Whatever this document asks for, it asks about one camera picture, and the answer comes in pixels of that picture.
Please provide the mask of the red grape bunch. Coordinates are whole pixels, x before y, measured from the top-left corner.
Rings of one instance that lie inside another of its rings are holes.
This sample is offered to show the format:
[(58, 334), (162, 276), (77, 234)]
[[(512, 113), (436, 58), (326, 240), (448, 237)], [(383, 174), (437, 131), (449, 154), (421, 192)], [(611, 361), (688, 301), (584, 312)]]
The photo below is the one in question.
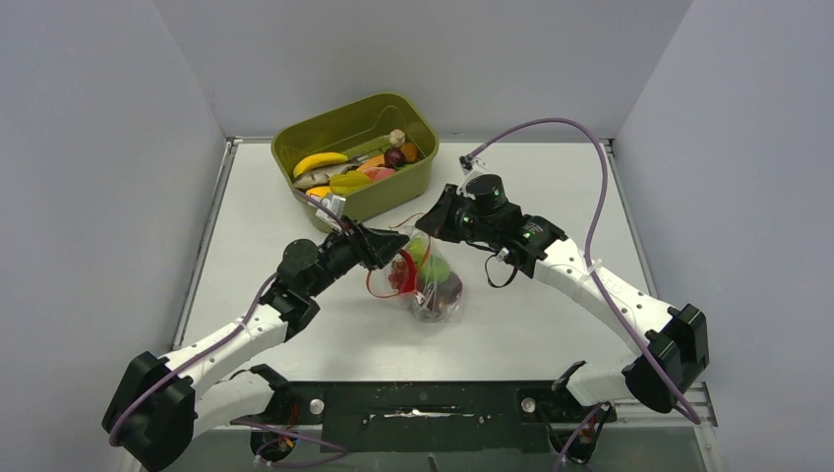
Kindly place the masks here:
[(410, 270), (406, 261), (396, 261), (390, 266), (387, 280), (392, 289), (396, 292), (405, 291), (408, 287)]

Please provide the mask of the red chili pepper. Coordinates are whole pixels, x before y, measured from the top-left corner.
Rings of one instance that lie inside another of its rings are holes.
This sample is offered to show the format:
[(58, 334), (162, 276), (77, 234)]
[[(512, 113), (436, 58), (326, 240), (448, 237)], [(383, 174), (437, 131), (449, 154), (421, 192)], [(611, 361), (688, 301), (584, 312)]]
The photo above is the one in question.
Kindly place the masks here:
[(398, 252), (398, 258), (391, 263), (388, 282), (398, 294), (416, 291), (418, 269), (413, 258), (406, 250)]

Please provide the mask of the green cabbage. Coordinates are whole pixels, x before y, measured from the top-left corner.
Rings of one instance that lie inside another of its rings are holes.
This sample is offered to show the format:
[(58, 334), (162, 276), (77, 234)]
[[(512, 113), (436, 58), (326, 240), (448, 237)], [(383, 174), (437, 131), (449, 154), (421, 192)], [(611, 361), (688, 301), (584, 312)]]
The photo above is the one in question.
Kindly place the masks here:
[(406, 247), (418, 269), (420, 284), (442, 282), (451, 273), (450, 266), (432, 238), (415, 237)]

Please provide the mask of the clear zip top bag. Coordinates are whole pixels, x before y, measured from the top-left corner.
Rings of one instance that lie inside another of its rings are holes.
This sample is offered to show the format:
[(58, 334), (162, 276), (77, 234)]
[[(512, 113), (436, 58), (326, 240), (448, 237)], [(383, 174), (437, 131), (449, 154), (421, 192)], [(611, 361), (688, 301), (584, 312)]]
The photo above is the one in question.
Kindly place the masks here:
[(464, 285), (438, 242), (416, 228), (422, 216), (413, 213), (391, 227), (409, 241), (387, 265), (368, 271), (365, 286), (376, 299), (400, 301), (421, 322), (447, 322), (460, 307)]

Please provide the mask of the purple red onion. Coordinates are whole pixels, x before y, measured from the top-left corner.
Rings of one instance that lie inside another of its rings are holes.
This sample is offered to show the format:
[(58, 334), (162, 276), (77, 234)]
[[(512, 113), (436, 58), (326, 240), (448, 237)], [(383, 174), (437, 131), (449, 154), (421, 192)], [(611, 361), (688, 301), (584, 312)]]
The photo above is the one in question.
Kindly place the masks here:
[(443, 312), (454, 308), (458, 303), (463, 291), (463, 283), (456, 272), (451, 272), (448, 277), (436, 285), (433, 299), (433, 309)]

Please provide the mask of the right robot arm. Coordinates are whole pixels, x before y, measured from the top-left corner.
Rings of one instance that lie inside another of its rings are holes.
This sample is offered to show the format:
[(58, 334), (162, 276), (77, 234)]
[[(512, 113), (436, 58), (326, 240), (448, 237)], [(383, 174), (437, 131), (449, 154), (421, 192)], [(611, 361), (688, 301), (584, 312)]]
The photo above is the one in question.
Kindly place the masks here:
[(574, 363), (555, 381), (553, 404), (575, 420), (591, 406), (633, 399), (659, 412), (685, 411), (683, 394), (709, 364), (705, 315), (660, 301), (592, 261), (557, 225), (511, 203), (495, 174), (464, 188), (448, 184), (416, 222), (449, 243), (492, 252), (525, 276), (554, 288), (597, 318), (629, 349), (607, 364)]

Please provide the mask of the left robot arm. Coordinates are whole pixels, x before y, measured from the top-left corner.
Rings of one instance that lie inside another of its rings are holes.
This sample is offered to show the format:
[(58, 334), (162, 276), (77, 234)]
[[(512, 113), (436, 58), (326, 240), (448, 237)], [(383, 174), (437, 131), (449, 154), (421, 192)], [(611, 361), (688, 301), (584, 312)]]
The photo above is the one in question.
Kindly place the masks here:
[(230, 374), (305, 329), (320, 309), (317, 296), (352, 268), (381, 269), (409, 243), (405, 234), (348, 217), (341, 224), (320, 244), (289, 243), (242, 316), (179, 350), (135, 357), (102, 419), (110, 445), (161, 471), (201, 434), (277, 404), (288, 382), (272, 368), (256, 366), (235, 380)]

